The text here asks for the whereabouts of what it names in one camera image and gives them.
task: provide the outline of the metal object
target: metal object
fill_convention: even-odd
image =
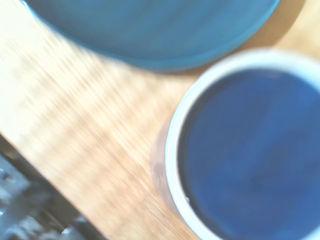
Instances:
[[[0,135],[0,240],[106,240]]]

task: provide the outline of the blue plate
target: blue plate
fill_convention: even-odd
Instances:
[[[24,0],[59,33],[134,66],[174,72],[251,37],[280,0]]]

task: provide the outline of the wood grain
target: wood grain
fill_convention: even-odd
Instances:
[[[237,51],[320,59],[320,1],[282,0]],[[164,121],[208,66],[158,74],[55,34],[0,0],[0,132],[110,239],[196,239],[156,193],[149,154]]]

